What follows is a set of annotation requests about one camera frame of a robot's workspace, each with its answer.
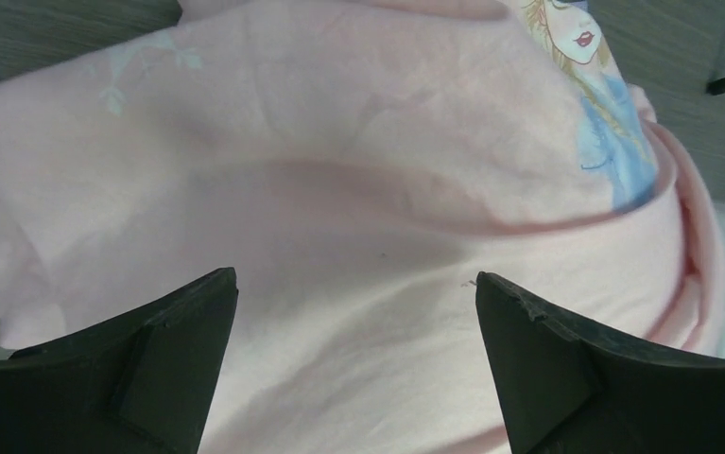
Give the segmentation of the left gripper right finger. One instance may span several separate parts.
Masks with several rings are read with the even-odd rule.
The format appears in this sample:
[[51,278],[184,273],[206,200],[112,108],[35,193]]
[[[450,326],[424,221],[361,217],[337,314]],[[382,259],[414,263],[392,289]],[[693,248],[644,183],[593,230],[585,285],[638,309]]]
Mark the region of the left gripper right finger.
[[493,273],[475,306],[515,453],[725,453],[725,359],[636,338]]

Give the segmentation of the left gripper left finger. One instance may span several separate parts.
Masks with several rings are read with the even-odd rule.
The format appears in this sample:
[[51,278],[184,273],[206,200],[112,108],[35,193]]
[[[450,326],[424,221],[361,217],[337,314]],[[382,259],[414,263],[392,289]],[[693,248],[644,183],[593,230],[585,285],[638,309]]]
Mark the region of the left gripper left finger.
[[237,306],[213,271],[0,360],[0,453],[194,453]]

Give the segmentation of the pink pillowcase with blue print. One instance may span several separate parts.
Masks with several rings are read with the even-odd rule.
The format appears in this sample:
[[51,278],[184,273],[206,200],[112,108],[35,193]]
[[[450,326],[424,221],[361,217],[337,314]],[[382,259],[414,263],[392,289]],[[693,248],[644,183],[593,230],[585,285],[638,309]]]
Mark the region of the pink pillowcase with blue print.
[[710,196],[586,11],[184,12],[0,84],[4,346],[235,268],[204,453],[507,452],[475,315],[482,271],[716,352]]

